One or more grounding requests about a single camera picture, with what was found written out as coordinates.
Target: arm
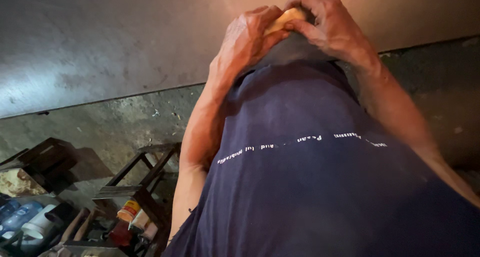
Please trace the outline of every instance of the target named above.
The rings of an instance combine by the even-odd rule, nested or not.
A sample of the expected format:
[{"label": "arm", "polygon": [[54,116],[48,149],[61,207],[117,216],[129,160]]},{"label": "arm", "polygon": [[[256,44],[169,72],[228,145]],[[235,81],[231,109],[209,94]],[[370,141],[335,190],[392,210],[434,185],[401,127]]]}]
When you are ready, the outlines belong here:
[{"label": "arm", "polygon": [[428,125],[400,87],[340,0],[289,0],[285,9],[301,5],[315,24],[292,20],[285,28],[302,33],[323,52],[350,63],[360,89],[359,100],[370,116],[409,145],[450,187],[480,207],[470,186],[444,161]]},{"label": "arm", "polygon": [[265,28],[282,13],[276,6],[262,6],[240,15],[227,28],[183,136],[169,240],[188,218],[189,210],[198,205],[208,169],[220,147],[225,121],[223,102],[235,77],[289,35],[279,30],[264,36]]}]

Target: forearm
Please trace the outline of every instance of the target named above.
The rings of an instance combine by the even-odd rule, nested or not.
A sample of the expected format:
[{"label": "forearm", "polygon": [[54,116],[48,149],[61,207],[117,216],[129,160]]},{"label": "forearm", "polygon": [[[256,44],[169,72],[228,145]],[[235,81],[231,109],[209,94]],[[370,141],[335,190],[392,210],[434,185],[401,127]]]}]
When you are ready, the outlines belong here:
[{"label": "forearm", "polygon": [[208,169],[220,147],[225,114],[223,102],[233,79],[235,70],[215,67],[215,60],[205,88],[190,115],[185,129],[180,155],[180,168],[202,167]]},{"label": "forearm", "polygon": [[359,100],[369,115],[415,152],[435,152],[437,146],[428,125],[410,96],[405,93],[375,53],[354,66]]},{"label": "forearm", "polygon": [[470,186],[444,161],[422,114],[378,56],[372,55],[354,68],[359,100],[369,115],[409,145],[456,192],[480,206]]}]

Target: metal frame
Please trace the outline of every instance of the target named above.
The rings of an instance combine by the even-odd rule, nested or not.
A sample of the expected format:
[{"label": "metal frame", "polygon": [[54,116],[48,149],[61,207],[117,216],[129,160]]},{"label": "metal frame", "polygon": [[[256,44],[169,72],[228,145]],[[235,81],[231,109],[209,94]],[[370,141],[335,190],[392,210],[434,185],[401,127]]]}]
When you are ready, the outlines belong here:
[{"label": "metal frame", "polygon": [[[162,152],[163,155],[159,161],[152,166],[148,161],[146,154],[153,152]],[[163,208],[152,198],[152,192],[162,180],[165,173],[163,167],[169,159],[175,154],[180,153],[180,143],[164,144],[144,147],[138,150],[138,153],[118,172],[92,199],[93,202],[104,210],[107,215],[116,216],[117,208],[113,204],[116,198],[133,198],[140,207],[147,213],[151,221],[158,227],[158,233],[153,243],[156,243],[156,250],[163,250],[167,244],[168,232],[170,231],[170,220],[165,217]],[[117,184],[129,173],[129,171],[139,162],[142,161],[150,169],[150,172],[141,180],[138,185],[134,186],[117,186]]]}]

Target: bottle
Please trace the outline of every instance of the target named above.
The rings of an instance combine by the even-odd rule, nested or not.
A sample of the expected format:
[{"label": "bottle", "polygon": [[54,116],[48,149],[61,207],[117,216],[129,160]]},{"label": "bottle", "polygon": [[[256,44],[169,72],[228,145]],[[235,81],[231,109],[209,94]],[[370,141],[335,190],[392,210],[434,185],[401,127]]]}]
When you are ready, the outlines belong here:
[{"label": "bottle", "polygon": [[117,225],[115,225],[113,230],[108,234],[109,239],[111,239],[117,247],[130,245],[130,240],[133,235],[128,230],[128,225],[128,222],[119,220]]},{"label": "bottle", "polygon": [[140,205],[134,200],[129,200],[117,212],[117,218],[131,223],[138,214],[138,211],[140,211]]},{"label": "bottle", "polygon": [[24,223],[27,223],[40,211],[43,207],[40,203],[32,201],[25,205],[22,205],[17,211],[15,211],[10,217],[7,217],[0,225],[0,235],[8,231],[19,230]]},{"label": "bottle", "polygon": [[157,234],[158,230],[159,229],[157,228],[155,223],[150,222],[145,232],[140,235],[140,241],[142,242],[142,244],[150,244],[155,235]]},{"label": "bottle", "polygon": [[142,234],[145,232],[148,223],[150,223],[150,218],[147,213],[142,209],[138,212],[137,216],[128,226],[128,229],[131,230],[134,234]]},{"label": "bottle", "polygon": [[20,203],[15,199],[10,200],[8,203],[0,207],[0,222],[3,222],[5,218],[12,215],[19,207]]}]

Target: hand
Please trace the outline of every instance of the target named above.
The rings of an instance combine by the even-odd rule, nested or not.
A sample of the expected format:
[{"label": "hand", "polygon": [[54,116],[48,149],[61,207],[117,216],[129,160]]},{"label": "hand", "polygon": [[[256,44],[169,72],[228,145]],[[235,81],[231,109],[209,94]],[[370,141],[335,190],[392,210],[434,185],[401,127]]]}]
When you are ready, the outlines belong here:
[{"label": "hand", "polygon": [[374,47],[340,0],[288,0],[285,10],[296,6],[310,10],[315,16],[315,24],[291,20],[285,24],[287,30],[303,34],[327,55],[353,65],[368,66],[378,58]]},{"label": "hand", "polygon": [[210,64],[210,78],[235,78],[247,66],[255,65],[270,49],[288,37],[289,32],[279,30],[264,36],[265,29],[283,14],[277,6],[262,6],[237,17],[226,29],[220,52]]}]

